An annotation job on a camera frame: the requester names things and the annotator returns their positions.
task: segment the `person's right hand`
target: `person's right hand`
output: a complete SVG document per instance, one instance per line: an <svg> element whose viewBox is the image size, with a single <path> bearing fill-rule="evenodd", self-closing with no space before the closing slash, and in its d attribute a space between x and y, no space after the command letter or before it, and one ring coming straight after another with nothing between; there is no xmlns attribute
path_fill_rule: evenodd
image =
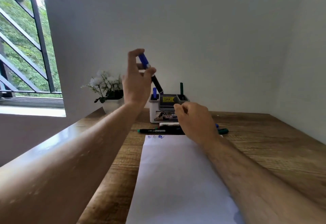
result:
<svg viewBox="0 0 326 224"><path fill-rule="evenodd" d="M216 140L218 130L208 108L194 102L174 105L183 132L201 146Z"/></svg>

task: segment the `wooden table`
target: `wooden table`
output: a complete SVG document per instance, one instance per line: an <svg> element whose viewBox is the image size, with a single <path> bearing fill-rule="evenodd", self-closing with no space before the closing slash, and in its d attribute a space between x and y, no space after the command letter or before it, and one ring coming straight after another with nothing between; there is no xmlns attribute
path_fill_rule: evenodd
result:
<svg viewBox="0 0 326 224"><path fill-rule="evenodd" d="M75 125L84 130L103 114L99 109ZM268 114L212 112L212 116L229 129L225 137L239 150L326 209L326 145ZM145 109L79 224L125 223L145 138L137 129L156 126L149 122L149 110Z"/></svg>

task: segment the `window sill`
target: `window sill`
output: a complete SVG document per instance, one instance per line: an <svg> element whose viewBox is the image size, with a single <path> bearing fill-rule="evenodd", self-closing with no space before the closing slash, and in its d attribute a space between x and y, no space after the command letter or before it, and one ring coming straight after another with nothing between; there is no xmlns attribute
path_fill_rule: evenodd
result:
<svg viewBox="0 0 326 224"><path fill-rule="evenodd" d="M0 105L0 114L66 117L64 108L21 107L6 105Z"/></svg>

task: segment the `white paper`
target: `white paper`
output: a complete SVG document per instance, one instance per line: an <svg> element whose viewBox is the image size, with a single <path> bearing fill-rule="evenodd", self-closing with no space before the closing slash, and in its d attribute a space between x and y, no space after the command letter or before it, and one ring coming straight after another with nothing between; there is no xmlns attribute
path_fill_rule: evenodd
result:
<svg viewBox="0 0 326 224"><path fill-rule="evenodd" d="M196 143L146 136L126 224L244 224L230 193Z"/></svg>

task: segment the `yellow price label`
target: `yellow price label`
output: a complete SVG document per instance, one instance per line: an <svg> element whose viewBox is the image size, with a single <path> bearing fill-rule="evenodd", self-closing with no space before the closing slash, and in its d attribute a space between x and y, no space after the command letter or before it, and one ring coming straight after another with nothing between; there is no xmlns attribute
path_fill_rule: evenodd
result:
<svg viewBox="0 0 326 224"><path fill-rule="evenodd" d="M163 102L174 102L174 97L172 97L172 96L163 96Z"/></svg>

